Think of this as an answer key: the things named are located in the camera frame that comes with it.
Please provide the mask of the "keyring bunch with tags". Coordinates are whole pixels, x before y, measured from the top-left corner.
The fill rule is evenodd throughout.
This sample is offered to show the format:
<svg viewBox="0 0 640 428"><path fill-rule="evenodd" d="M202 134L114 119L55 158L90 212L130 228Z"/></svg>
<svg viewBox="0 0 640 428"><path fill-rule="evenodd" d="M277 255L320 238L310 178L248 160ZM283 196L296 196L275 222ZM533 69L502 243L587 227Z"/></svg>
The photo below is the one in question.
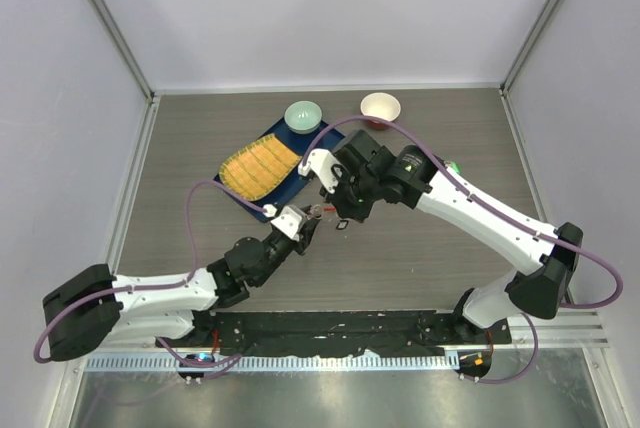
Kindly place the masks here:
<svg viewBox="0 0 640 428"><path fill-rule="evenodd" d="M312 204L305 209L305 212L307 213L307 217L310 219L326 219L327 221L336 219L337 222L335 229L338 231L345 230L349 225L349 220L339 217L337 209L331 204Z"/></svg>

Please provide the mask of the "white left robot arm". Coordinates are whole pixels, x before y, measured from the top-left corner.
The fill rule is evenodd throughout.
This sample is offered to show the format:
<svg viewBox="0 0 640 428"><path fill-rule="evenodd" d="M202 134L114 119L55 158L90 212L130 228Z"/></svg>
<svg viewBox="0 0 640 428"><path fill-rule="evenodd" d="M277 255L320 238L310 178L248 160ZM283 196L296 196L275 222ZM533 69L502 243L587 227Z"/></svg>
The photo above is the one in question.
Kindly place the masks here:
<svg viewBox="0 0 640 428"><path fill-rule="evenodd" d="M203 346L213 333L209 312L246 300L289 255L303 254L318 223L278 218L265 239L243 237L221 259L184 274L114 275L92 265L44 297L46 328L34 358L70 361L106 342L148 339Z"/></svg>

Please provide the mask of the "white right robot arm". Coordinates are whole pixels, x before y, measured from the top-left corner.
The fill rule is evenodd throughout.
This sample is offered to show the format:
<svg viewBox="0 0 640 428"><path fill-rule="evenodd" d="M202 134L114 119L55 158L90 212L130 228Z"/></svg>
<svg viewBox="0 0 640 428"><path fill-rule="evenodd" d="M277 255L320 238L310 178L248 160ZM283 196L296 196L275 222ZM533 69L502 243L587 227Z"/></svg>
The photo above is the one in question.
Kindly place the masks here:
<svg viewBox="0 0 640 428"><path fill-rule="evenodd" d="M334 149L314 149L299 168L316 175L321 194L338 215L365 221L378 201L401 204L434 215L493 249L512 266L510 272L459 299L451 319L457 339L472 343L498 321L523 313L550 320L557 315L576 266L575 248L583 232L532 219L490 199L441 159L415 145L399 154L356 130Z"/></svg>

